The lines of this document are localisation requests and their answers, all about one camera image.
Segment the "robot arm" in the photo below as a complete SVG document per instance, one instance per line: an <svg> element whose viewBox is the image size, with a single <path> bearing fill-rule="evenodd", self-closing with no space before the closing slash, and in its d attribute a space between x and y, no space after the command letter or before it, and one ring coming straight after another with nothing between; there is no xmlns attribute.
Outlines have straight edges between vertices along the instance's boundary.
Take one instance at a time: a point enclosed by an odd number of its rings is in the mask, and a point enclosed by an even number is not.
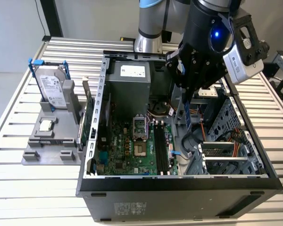
<svg viewBox="0 0 283 226"><path fill-rule="evenodd" d="M183 32L178 50L166 54L166 67L183 101L229 73L234 84L263 70L269 46L258 40L242 0L141 0L137 52L162 53L161 30ZM225 47L232 37L229 49Z"/></svg>
<svg viewBox="0 0 283 226"><path fill-rule="evenodd" d="M263 70L269 46L259 41L241 0L192 0L179 49L166 54L166 66L183 102L229 73L234 84ZM249 37L242 32L245 28ZM232 36L230 48L225 49Z"/></svg>

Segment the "hard disk label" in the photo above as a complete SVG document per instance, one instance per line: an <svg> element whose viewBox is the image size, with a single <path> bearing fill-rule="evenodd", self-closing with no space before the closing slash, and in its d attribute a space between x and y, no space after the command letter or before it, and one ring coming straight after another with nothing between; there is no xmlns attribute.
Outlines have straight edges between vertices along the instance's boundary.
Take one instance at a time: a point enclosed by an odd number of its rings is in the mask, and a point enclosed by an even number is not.
<svg viewBox="0 0 283 226"><path fill-rule="evenodd" d="M47 75L41 75L40 79L48 102L57 108L66 107L60 80L55 76Z"/></svg>

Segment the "cpu chip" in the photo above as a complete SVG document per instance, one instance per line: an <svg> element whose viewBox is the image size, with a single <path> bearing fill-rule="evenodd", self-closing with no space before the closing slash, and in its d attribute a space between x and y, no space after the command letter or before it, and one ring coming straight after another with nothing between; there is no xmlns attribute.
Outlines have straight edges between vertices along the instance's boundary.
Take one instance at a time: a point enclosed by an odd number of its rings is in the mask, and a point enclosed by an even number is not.
<svg viewBox="0 0 283 226"><path fill-rule="evenodd" d="M134 156L146 157L147 156L147 144L146 142L134 143Z"/></svg>

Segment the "case label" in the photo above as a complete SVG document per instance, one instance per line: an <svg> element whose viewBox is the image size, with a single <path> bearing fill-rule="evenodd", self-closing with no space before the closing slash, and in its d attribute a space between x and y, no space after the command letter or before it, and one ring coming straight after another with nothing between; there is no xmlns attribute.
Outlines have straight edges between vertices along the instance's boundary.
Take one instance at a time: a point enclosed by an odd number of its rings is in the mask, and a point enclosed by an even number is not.
<svg viewBox="0 0 283 226"><path fill-rule="evenodd" d="M114 210L116 215L144 215L146 202L115 202Z"/></svg>
<svg viewBox="0 0 283 226"><path fill-rule="evenodd" d="M122 65L121 76L145 78L145 66Z"/></svg>

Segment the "cable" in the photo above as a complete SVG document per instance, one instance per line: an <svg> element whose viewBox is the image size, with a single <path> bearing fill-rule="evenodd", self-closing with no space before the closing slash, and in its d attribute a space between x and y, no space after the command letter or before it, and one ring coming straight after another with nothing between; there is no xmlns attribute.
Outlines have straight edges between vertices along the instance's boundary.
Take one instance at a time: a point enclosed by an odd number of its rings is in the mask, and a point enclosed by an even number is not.
<svg viewBox="0 0 283 226"><path fill-rule="evenodd" d="M187 148L184 146L185 140L186 140L187 138L189 138L189 137L192 137L192 139L193 139L197 144L202 143L203 140L199 140L199 139L193 134L192 131L186 133L186 134L184 135L184 137L181 139L181 142L180 142L180 143L181 143L182 149L183 149L186 153L189 153L189 152L194 153L195 151L190 151L189 149L187 149Z"/></svg>
<svg viewBox="0 0 283 226"><path fill-rule="evenodd" d="M163 118L163 117L168 116L168 114L154 114L154 113L152 113L150 110L148 110L148 113L149 113L150 115L152 115L153 117L155 117L155 118Z"/></svg>
<svg viewBox="0 0 283 226"><path fill-rule="evenodd" d="M38 12L39 20L40 20L40 23L41 23L41 25L42 25L42 28L43 28L43 31L44 31L44 36L45 36L46 33L45 33L45 29L44 29L44 26L43 26L43 23L42 23L42 20L41 20L41 17L40 17L40 13L39 13L39 9L38 9L37 0L34 0L34 2L36 3L36 7L37 7L37 12Z"/></svg>
<svg viewBox="0 0 283 226"><path fill-rule="evenodd" d="M205 132L204 132L202 120L203 120L203 114L201 114L200 126L201 126L201 131L202 131L202 138L203 138L204 141L206 141L207 138L206 138L206 134L205 134Z"/></svg>
<svg viewBox="0 0 283 226"><path fill-rule="evenodd" d="M221 140L222 138L224 138L227 134L232 133L232 132L233 132L233 130L229 130L229 131L227 131L227 132L221 134L221 135L215 140L215 142L216 142L216 141L220 141L220 140Z"/></svg>
<svg viewBox="0 0 283 226"><path fill-rule="evenodd" d="M233 151L232 157L235 157L235 154L236 154L236 141L234 141L234 151Z"/></svg>
<svg viewBox="0 0 283 226"><path fill-rule="evenodd" d="M184 160L189 161L189 159L184 158L181 154L177 154L176 156L182 157Z"/></svg>
<svg viewBox="0 0 283 226"><path fill-rule="evenodd" d="M241 145L241 144L239 144L238 147L237 147L237 150L236 150L236 157L238 156L238 151L239 151L240 145Z"/></svg>

